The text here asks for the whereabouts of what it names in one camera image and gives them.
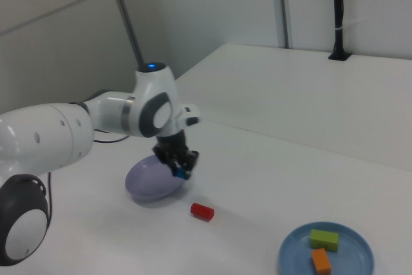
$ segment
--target orange block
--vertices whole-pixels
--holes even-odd
[[[317,275],[329,275],[331,273],[332,267],[324,248],[312,251],[312,260],[314,261]]]

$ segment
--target green block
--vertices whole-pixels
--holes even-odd
[[[310,231],[310,246],[313,249],[325,248],[326,251],[337,252],[339,234],[312,229],[312,231]]]

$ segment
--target blue plate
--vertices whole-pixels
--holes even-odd
[[[312,229],[339,233],[337,252],[328,251],[332,266],[331,275],[372,275],[375,260],[371,247],[354,230],[333,222],[314,222],[292,231],[283,241],[279,251],[282,275],[316,275],[309,245]]]

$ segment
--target white table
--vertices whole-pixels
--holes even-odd
[[[204,81],[188,74],[179,89],[186,103],[196,103]],[[188,100],[192,82],[198,87]],[[376,275],[410,273],[410,171],[218,124],[211,106],[199,106],[208,120],[187,130],[188,145],[201,155],[185,187],[138,205],[124,179],[155,139],[94,145],[54,173],[53,221],[41,247],[0,274],[278,275],[286,235],[323,220],[365,237]],[[215,208],[213,220],[193,218],[193,202]]]

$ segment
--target purple bowl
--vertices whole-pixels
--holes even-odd
[[[184,182],[184,179],[174,177],[170,167],[162,164],[156,155],[152,155],[130,169],[125,185],[134,200],[148,202],[164,198]]]

